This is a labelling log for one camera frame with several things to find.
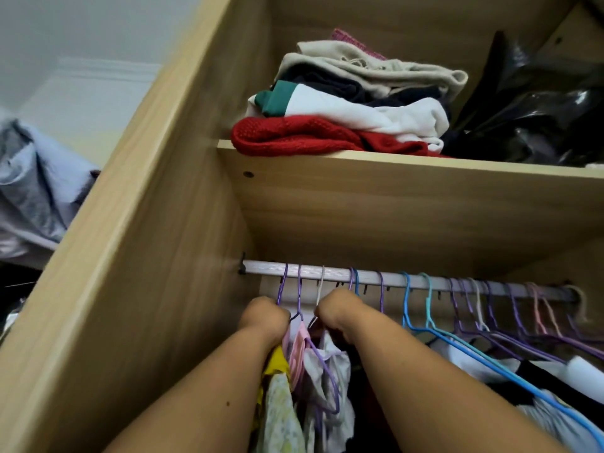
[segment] forearm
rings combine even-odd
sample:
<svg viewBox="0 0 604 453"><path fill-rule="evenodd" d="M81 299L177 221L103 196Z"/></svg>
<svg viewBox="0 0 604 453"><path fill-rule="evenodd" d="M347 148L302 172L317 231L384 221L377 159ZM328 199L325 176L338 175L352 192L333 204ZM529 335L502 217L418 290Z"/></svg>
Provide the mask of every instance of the forearm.
<svg viewBox="0 0 604 453"><path fill-rule="evenodd" d="M515 407L367 307L348 335L401 449L563 452Z"/></svg>
<svg viewBox="0 0 604 453"><path fill-rule="evenodd" d="M246 451L270 339L243 328L128 426L106 450Z"/></svg>

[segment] wooden wardrobe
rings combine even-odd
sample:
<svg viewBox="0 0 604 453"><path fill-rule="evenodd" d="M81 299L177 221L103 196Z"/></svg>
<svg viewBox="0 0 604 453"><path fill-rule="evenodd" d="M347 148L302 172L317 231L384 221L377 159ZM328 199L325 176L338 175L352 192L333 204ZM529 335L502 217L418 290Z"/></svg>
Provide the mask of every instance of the wooden wardrobe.
<svg viewBox="0 0 604 453"><path fill-rule="evenodd" d="M0 451L102 450L232 333L259 291L260 277L238 274L244 252L570 280L601 324L604 171L369 152L247 158L228 140L297 41L338 26L387 57L464 69L458 109L496 29L533 49L579 35L593 46L581 52L601 54L600 29L581 37L585 22L569 19L575 3L203 0L0 347Z"/></svg>

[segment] closet rod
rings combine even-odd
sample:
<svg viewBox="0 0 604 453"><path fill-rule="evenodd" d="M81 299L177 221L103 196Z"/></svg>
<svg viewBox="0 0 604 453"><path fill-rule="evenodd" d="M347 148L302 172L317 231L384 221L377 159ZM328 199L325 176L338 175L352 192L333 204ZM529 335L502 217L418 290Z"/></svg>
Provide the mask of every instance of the closet rod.
<svg viewBox="0 0 604 453"><path fill-rule="evenodd" d="M268 275L272 277L282 277L285 271L285 264L281 262L264 262L264 261L253 261L243 260L246 274L256 275ZM322 267L304 265L302 264L302 279L304 280L320 280L321 279ZM377 272L370 272L365 270L359 270L359 284L372 284L379 286L380 279ZM289 264L288 274L289 278L298 277L298 264ZM393 274L388 272L382 272L384 286L391 288L403 288L406 286L406 278L401 274ZM412 289L428 289L428 282L421 275L411 275L411 287ZM432 289L434 292L450 292L450 284L448 278L442 277L430 277L432 281ZM336 269L334 267L325 267L325 281L339 281L339 282L350 282L350 269ZM488 289L484 281L476 280L480 294L487 294ZM461 281L468 293L474 292L474 286L472 281L465 278ZM496 281L489 281L491 292L496 296L508 296L508 288L505 284ZM532 297L533 294L530 292L525 285L518 283L509 283L512 290L512 294L516 298ZM551 286L540 286L541 292L544 296L551 301L562 301L562 302L575 302L576 299L572 292L566 288L553 288ZM453 290L455 292L463 292L463 288L457 279L453 280Z"/></svg>

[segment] person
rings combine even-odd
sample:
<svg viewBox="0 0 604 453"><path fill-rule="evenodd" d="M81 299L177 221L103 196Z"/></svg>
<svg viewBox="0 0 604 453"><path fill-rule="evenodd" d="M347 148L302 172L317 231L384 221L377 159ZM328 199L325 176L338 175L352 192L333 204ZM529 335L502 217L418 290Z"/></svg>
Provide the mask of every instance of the person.
<svg viewBox="0 0 604 453"><path fill-rule="evenodd" d="M402 451L566 451L502 397L347 289L330 292L316 315L357 348ZM288 324L289 312L274 300L253 299L237 332L126 427L106 453L245 452L263 365Z"/></svg>

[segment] stack of folded clothes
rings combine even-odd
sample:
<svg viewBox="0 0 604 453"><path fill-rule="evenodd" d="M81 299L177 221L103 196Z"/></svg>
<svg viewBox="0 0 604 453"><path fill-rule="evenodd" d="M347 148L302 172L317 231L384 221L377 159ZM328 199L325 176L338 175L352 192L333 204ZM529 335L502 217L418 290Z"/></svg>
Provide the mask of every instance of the stack of folded clothes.
<svg viewBox="0 0 604 453"><path fill-rule="evenodd" d="M462 70L386 59L342 30L298 43L270 90L248 100L232 129L250 156L340 150L440 156L448 105L463 89Z"/></svg>

